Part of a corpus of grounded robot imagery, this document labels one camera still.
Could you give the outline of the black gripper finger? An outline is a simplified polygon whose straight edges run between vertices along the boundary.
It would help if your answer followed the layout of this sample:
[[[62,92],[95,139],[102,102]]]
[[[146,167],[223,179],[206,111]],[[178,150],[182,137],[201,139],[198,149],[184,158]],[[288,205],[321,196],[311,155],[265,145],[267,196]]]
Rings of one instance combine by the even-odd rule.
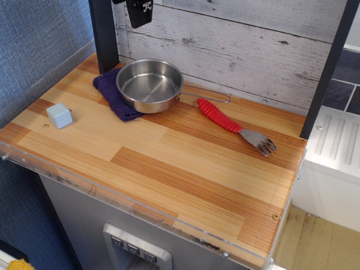
[[[153,0],[126,0],[132,28],[139,28],[152,22]]]

